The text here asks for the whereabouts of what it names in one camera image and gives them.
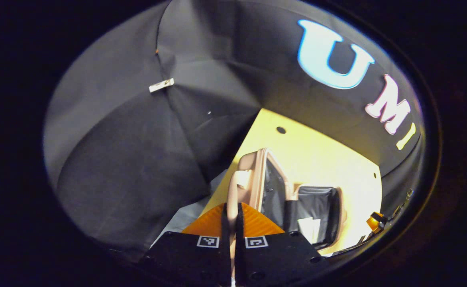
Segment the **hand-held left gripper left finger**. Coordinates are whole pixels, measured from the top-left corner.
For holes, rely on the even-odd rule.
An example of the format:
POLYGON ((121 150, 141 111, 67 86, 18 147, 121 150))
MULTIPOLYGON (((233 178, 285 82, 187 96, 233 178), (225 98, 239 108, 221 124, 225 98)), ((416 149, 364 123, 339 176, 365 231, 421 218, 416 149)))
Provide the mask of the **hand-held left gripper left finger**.
POLYGON ((165 232, 138 266, 164 286, 230 287, 230 228, 219 204, 181 232, 165 232))

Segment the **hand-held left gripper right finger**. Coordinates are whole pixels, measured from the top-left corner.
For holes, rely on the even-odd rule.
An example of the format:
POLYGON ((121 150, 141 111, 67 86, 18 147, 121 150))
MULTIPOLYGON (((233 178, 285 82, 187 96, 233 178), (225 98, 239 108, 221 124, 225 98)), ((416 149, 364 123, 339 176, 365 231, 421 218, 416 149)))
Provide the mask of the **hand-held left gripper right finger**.
POLYGON ((235 283, 293 287, 324 276, 328 262, 298 231, 283 232, 252 207, 238 205, 235 283))

